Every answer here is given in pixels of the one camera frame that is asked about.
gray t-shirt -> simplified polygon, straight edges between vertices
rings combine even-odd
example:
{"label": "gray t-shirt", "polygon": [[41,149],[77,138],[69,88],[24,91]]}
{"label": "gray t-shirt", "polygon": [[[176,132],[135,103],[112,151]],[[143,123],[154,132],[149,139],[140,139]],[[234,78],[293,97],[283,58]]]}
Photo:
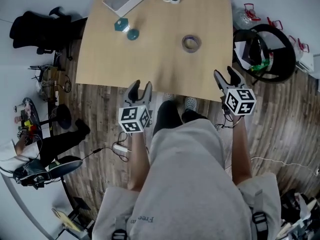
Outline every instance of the gray t-shirt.
{"label": "gray t-shirt", "polygon": [[223,157],[221,139],[209,120],[160,130],[152,140],[151,167],[141,192],[108,187],[92,239],[110,240],[116,218],[125,218],[130,240],[250,240],[255,232],[250,207],[262,190],[268,240],[274,240],[281,220],[275,175],[235,186]]}

tape roll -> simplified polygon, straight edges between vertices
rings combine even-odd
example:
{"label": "tape roll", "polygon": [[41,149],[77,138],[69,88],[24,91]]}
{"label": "tape roll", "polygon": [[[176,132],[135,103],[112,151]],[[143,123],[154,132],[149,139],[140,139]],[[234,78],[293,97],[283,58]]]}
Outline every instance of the tape roll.
{"label": "tape roll", "polygon": [[200,40],[196,36],[188,34],[182,38],[182,48],[187,53],[195,53],[200,48]]}
{"label": "tape roll", "polygon": [[14,110],[14,112],[16,112],[16,113],[20,113],[22,110],[24,110],[25,109],[25,105],[18,105],[18,106],[14,106],[13,107],[13,110]]}

shoe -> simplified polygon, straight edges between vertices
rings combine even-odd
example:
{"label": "shoe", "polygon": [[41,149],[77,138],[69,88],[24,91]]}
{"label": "shoe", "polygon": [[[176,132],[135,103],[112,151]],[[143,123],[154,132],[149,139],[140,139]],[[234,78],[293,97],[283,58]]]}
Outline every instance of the shoe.
{"label": "shoe", "polygon": [[75,125],[78,128],[78,130],[83,132],[85,135],[88,135],[91,132],[89,126],[86,125],[86,123],[81,119],[75,121]]}
{"label": "shoe", "polygon": [[166,102],[166,101],[174,101],[175,100],[175,95],[174,94],[171,94],[171,93],[165,93],[164,96],[163,96],[163,101]]}
{"label": "shoe", "polygon": [[186,97],[184,101],[184,110],[192,110],[197,112],[197,99],[192,97]]}

wooden table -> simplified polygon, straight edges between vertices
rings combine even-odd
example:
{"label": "wooden table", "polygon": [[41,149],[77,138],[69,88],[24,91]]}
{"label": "wooden table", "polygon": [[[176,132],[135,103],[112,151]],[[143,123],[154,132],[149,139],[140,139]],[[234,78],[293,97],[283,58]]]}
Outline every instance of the wooden table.
{"label": "wooden table", "polygon": [[[83,34],[76,82],[129,87],[141,80],[153,90],[219,101],[222,92],[214,79],[219,70],[229,79],[233,25],[230,0],[181,0],[171,4],[144,0],[127,13],[137,40],[115,31],[118,16],[102,0],[95,0]],[[195,53],[182,48],[182,38],[195,35],[201,47]]]}

strap buckle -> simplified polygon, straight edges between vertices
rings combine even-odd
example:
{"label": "strap buckle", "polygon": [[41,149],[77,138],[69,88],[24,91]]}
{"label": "strap buckle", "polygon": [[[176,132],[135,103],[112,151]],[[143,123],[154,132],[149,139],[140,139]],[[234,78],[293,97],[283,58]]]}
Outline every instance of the strap buckle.
{"label": "strap buckle", "polygon": [[127,240],[128,235],[124,229],[117,229],[112,234],[112,240]]}
{"label": "strap buckle", "polygon": [[268,237],[267,217],[263,211],[257,211],[252,215],[252,221],[255,224],[258,235],[265,235]]}

